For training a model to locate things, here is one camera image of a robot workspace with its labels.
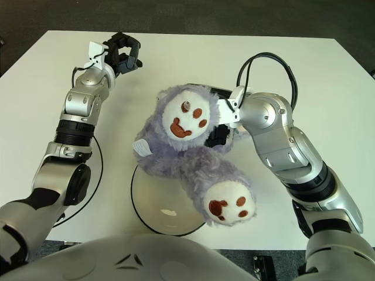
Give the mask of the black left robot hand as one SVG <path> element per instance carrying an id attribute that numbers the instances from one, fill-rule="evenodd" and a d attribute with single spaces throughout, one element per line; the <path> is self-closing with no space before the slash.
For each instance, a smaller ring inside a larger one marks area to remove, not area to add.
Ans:
<path id="1" fill-rule="evenodd" d="M 138 59 L 141 44 L 135 38 L 117 32 L 103 44 L 106 45 L 108 51 L 104 61 L 113 69 L 116 77 L 143 66 L 142 61 Z"/>

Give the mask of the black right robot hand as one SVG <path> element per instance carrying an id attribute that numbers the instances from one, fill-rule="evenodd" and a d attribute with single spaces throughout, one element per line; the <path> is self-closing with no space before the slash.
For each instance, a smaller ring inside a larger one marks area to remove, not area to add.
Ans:
<path id="1" fill-rule="evenodd" d="M 186 84 L 181 86 L 181 113 L 171 124 L 170 131 L 186 150 L 198 146 L 213 148 L 229 144 L 231 129 L 221 124 L 219 105 L 224 99 L 217 94 L 217 89 L 204 85 Z"/>

